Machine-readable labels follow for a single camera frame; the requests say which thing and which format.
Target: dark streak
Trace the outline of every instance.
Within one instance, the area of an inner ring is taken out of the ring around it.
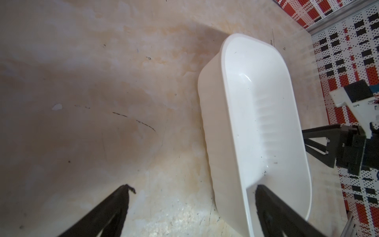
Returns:
[[[121,115],[121,116],[124,116],[124,117],[128,117],[128,116],[126,116],[126,115],[122,115],[122,114],[119,114],[119,113],[116,113],[116,112],[112,112],[112,113],[115,113],[115,114],[117,114],[117,115]]]
[[[145,124],[145,123],[143,123],[143,122],[141,122],[141,121],[138,121],[138,120],[136,120],[137,122],[139,122],[139,123],[142,123],[143,125],[146,125],[146,126],[148,126],[149,128],[151,128],[151,129],[153,129],[152,127],[150,127],[149,125],[147,125],[147,124]]]
[[[211,212],[209,213],[209,223],[211,223],[211,213],[212,213],[212,208],[213,208],[213,202],[212,202],[212,205],[211,205]]]
[[[274,37],[274,30],[271,28],[272,32],[273,32],[273,40],[274,40],[274,47],[275,47],[275,37]]]

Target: perforated pegboard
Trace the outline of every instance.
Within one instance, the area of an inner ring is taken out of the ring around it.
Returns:
[[[327,17],[354,0],[276,0],[304,28]]]
[[[312,36],[329,124],[359,125],[348,107],[335,107],[330,91],[359,80],[368,85],[379,83],[378,10],[379,3],[375,3]],[[358,236],[379,236],[379,171],[366,168],[359,176],[344,168],[338,172]]]

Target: stain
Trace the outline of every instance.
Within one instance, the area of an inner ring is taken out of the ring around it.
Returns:
[[[154,61],[159,63],[159,64],[166,64],[167,63],[167,61],[162,60],[160,57],[154,58]]]
[[[126,115],[122,115],[122,114],[119,114],[119,113],[116,113],[116,112],[112,112],[112,113],[117,114],[117,115],[121,115],[121,116],[124,116],[124,117],[128,117]]]
[[[139,122],[139,123],[141,123],[141,124],[143,124],[143,125],[146,125],[146,126],[148,126],[149,128],[151,128],[151,129],[153,129],[151,126],[149,126],[149,125],[147,125],[147,124],[145,124],[145,123],[143,123],[143,122],[141,122],[141,121],[138,121],[138,120],[136,120],[137,122]]]
[[[78,107],[80,108],[81,106],[80,105],[75,105],[75,107]],[[86,109],[90,109],[90,107],[87,107],[87,106],[84,106]]]
[[[133,32],[132,32],[132,29],[129,28],[129,27],[127,27],[126,25],[123,26],[122,28],[123,28],[124,32],[126,32],[127,34],[132,34],[132,33],[133,33]]]
[[[84,7],[89,2],[88,0],[86,0],[86,1],[63,0],[63,1],[73,5],[74,7]]]

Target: black scratch mark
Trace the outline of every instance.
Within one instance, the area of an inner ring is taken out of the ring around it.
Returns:
[[[274,37],[274,30],[271,28],[271,30],[273,31],[273,40],[274,40],[274,47],[275,47],[275,37]]]
[[[209,223],[211,223],[211,213],[212,213],[212,208],[213,208],[213,202],[212,202],[212,205],[211,205],[211,211],[209,213]]]
[[[153,129],[152,127],[150,127],[149,125],[147,125],[147,124],[145,124],[145,123],[143,123],[143,122],[141,122],[141,121],[138,121],[138,120],[136,120],[137,122],[139,122],[139,123],[141,123],[141,124],[143,124],[143,125],[146,125],[146,126],[148,126],[149,128],[151,128],[151,129]]]
[[[179,158],[180,158],[180,156],[179,156]],[[177,159],[178,159],[178,158],[175,158],[174,162],[175,162]],[[174,162],[173,162],[173,163],[174,163]],[[199,213],[198,213],[198,214],[199,214]]]
[[[164,127],[164,132],[163,132],[163,137],[162,137],[162,145],[161,145],[161,147],[159,148],[159,150],[161,150],[161,148],[162,148],[162,146],[163,146],[164,135],[166,134],[166,127],[167,127],[167,126]]]
[[[119,113],[116,113],[116,112],[112,112],[112,113],[117,114],[117,115],[121,115],[121,116],[124,116],[124,117],[128,117],[126,115],[122,115],[122,114],[119,114]]]

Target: marble countertop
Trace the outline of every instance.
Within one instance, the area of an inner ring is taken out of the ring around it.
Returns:
[[[239,236],[215,206],[197,94],[232,33],[275,46],[302,128],[327,124],[311,36],[271,0],[2,1],[0,14],[2,236],[56,236],[125,183],[122,236]],[[309,164],[309,222],[339,236],[338,173]]]

